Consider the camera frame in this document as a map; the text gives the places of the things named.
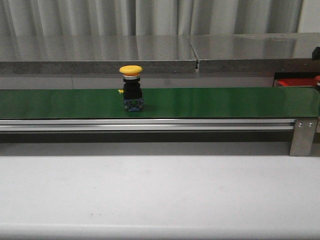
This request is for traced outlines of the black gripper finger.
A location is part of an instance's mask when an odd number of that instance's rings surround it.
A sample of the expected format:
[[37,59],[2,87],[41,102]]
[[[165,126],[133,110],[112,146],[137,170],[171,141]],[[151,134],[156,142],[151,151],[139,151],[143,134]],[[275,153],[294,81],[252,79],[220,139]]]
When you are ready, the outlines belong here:
[[311,59],[312,59],[313,61],[320,60],[320,47],[319,47],[319,46],[317,46],[317,47],[313,50],[313,52],[312,52],[312,54],[311,54]]

